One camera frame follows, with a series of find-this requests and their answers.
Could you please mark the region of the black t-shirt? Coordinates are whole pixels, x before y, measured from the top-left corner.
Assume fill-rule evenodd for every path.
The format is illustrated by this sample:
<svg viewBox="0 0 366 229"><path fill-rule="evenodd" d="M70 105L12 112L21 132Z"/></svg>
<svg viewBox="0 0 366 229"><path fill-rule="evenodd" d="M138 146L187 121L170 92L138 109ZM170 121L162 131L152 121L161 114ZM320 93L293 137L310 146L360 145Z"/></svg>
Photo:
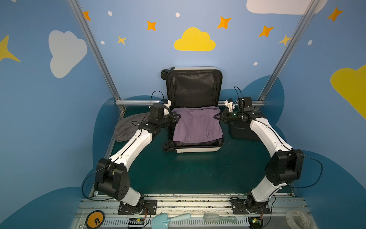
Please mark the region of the black t-shirt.
<svg viewBox="0 0 366 229"><path fill-rule="evenodd" d="M229 134L233 138L260 142L258 135L250 128L250 122L230 122Z"/></svg>

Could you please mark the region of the purple trousers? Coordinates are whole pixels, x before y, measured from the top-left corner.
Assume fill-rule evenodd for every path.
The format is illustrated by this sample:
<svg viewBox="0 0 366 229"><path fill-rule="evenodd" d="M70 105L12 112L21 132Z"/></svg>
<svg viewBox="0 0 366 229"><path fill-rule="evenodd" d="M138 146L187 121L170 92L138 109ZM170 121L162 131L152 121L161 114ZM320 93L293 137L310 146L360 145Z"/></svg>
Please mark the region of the purple trousers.
<svg viewBox="0 0 366 229"><path fill-rule="evenodd" d="M214 118L220 113L215 106L200 108L175 108L180 119L175 126L173 141L181 143L204 143L223 137L219 121Z"/></svg>

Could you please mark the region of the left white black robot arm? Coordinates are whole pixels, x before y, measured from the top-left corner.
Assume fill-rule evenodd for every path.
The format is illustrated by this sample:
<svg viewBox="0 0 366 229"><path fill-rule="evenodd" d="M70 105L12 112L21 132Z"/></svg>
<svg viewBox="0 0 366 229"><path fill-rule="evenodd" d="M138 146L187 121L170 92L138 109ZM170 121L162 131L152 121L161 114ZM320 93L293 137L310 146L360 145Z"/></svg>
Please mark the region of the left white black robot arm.
<svg viewBox="0 0 366 229"><path fill-rule="evenodd" d="M142 150L160 133L161 129L174 126L180 115L170 110L171 101L163 99L150 106L148 119L138 126L126 145L109 159L97 163L94 188L98 192L125 204L132 214L144 211L144 196L131 187L128 172Z"/></svg>

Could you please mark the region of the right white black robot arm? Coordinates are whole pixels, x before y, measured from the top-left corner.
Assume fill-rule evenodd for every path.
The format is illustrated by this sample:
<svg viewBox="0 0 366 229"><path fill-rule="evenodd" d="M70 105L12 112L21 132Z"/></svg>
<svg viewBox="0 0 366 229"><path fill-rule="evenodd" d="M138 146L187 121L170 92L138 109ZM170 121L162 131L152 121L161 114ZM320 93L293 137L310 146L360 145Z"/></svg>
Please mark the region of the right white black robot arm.
<svg viewBox="0 0 366 229"><path fill-rule="evenodd" d="M293 149L279 136L268 119L260 111L255 111L250 97L238 98L236 102L228 99L225 106L225 110L214 118L228 124L232 137L262 142L270 155L264 178L245 200L246 211L256 214L282 187L300 179L304 153Z"/></svg>

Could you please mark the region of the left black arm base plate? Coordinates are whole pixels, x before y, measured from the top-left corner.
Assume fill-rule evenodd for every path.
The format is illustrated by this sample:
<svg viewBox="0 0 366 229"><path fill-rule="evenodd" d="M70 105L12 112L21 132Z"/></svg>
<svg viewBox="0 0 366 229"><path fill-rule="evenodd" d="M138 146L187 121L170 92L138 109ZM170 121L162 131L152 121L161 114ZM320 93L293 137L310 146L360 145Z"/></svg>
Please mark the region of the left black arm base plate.
<svg viewBox="0 0 366 229"><path fill-rule="evenodd" d="M155 215L157 208L157 200L144 200L139 202L138 205L132 206L121 202L118 208L118 215Z"/></svg>

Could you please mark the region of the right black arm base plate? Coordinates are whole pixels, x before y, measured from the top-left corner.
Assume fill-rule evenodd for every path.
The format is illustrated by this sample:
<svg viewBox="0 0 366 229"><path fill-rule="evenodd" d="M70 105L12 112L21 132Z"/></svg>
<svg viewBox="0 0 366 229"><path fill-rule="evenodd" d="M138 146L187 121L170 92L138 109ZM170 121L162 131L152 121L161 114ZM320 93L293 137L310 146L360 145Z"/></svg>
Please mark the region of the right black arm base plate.
<svg viewBox="0 0 366 229"><path fill-rule="evenodd" d="M229 201L231 203L231 208L234 215L239 214L261 215L262 213L263 214L271 213L270 206L268 205L267 202L265 202L264 205L260 204L259 207L253 207L253 209L250 211L246 208L245 199L231 198Z"/></svg>

